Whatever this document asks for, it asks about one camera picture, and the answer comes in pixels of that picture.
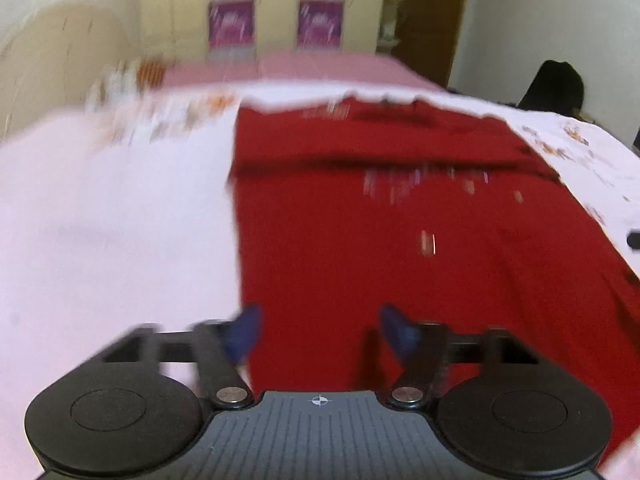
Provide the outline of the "pink bed cover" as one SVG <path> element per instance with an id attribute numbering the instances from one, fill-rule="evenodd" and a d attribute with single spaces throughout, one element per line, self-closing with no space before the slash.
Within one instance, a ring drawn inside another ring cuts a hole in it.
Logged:
<path id="1" fill-rule="evenodd" d="M 346 81 L 440 91 L 442 87 L 387 55 L 345 52 L 268 54 L 257 60 L 179 62 L 169 67 L 163 86 L 228 84 L 256 80 Z"/>

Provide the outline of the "brown wooden door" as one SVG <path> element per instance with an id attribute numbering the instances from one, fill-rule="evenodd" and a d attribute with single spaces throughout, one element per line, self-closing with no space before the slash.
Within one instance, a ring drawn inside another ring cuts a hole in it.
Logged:
<path id="1" fill-rule="evenodd" d="M 465 0 L 401 0 L 392 55 L 423 78 L 446 87 Z"/>

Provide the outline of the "black bag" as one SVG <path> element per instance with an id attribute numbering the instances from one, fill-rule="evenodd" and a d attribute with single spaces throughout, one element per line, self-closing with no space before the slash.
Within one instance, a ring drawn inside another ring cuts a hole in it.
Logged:
<path id="1" fill-rule="evenodd" d="M 584 99 L 585 85 L 577 70 L 570 63 L 547 60 L 539 67 L 518 108 L 575 117 L 582 111 Z"/>

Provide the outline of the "lower left pink poster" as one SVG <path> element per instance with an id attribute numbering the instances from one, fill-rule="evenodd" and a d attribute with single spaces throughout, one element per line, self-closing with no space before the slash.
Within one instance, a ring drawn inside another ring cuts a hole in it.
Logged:
<path id="1" fill-rule="evenodd" d="M 254 58 L 254 1 L 212 1 L 208 6 L 208 55 L 211 61 Z"/>

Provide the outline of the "cream wooden headboard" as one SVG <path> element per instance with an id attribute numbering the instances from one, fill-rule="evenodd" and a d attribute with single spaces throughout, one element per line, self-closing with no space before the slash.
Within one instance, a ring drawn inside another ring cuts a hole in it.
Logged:
<path id="1" fill-rule="evenodd" d="M 107 67 L 138 56 L 122 21 L 91 3 L 55 3 L 1 40 L 1 139 L 85 102 Z"/>

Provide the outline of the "white patterned pillow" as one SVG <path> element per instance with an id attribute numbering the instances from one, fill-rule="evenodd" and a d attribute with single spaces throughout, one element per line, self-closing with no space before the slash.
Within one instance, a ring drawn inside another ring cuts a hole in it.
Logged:
<path id="1" fill-rule="evenodd" d="M 85 110 L 94 112 L 102 107 L 133 99 L 140 93 L 138 71 L 140 60 L 107 65 L 92 84 L 85 98 Z"/>

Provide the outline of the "orange patterned pillow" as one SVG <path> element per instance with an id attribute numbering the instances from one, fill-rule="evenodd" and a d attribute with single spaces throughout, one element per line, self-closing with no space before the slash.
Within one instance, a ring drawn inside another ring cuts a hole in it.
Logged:
<path id="1" fill-rule="evenodd" d="M 167 64 L 161 58 L 144 58 L 137 69 L 137 86 L 144 88 L 160 88 L 163 85 Z"/>

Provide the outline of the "lower right pink poster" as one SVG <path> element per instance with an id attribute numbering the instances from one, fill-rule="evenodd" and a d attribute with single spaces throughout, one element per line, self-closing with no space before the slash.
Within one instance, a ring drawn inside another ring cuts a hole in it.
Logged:
<path id="1" fill-rule="evenodd" d="M 341 47 L 343 15 L 343 1 L 302 0 L 299 3 L 297 47 Z"/>

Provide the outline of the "cream wardrobe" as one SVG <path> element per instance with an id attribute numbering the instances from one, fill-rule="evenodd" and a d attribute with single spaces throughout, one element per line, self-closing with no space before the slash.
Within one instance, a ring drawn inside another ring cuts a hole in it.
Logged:
<path id="1" fill-rule="evenodd" d="M 344 51 L 375 54 L 382 0 L 344 2 L 341 47 L 297 47 L 299 3 L 302 0 L 253 0 L 255 56 L 280 52 Z M 147 55 L 168 60 L 205 62 L 208 55 L 210 0 L 139 0 L 140 44 Z"/>

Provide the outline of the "red embellished sweater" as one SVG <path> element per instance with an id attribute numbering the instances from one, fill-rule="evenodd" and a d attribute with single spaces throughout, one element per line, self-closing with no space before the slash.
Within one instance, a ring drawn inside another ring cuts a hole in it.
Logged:
<path id="1" fill-rule="evenodd" d="M 348 98 L 244 104 L 230 178 L 241 297 L 262 307 L 257 390 L 383 388 L 393 304 L 460 333 L 488 326 L 595 388 L 609 479 L 638 477 L 639 281 L 559 174 L 501 119 Z"/>

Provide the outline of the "floral white bedsheet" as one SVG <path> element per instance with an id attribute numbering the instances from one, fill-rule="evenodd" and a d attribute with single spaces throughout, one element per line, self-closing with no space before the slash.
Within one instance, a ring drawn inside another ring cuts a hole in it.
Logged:
<path id="1" fill-rule="evenodd" d="M 24 413 L 44 388 L 127 328 L 181 330 L 239 307 L 226 181 L 236 106 L 153 140 L 157 119 L 230 96 L 276 110 L 344 96 L 426 99 L 505 119 L 559 171 L 630 266 L 639 159 L 601 128 L 418 87 L 347 81 L 192 84 L 88 113 L 61 108 L 1 148 L 1 474 L 35 479 Z"/>

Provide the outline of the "corner wall shelf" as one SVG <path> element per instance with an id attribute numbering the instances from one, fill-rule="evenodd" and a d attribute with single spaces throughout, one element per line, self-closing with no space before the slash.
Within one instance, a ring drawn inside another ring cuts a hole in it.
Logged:
<path id="1" fill-rule="evenodd" d="M 382 0 L 380 24 L 378 24 L 378 54 L 390 54 L 398 45 L 396 37 L 397 15 L 402 0 Z"/>

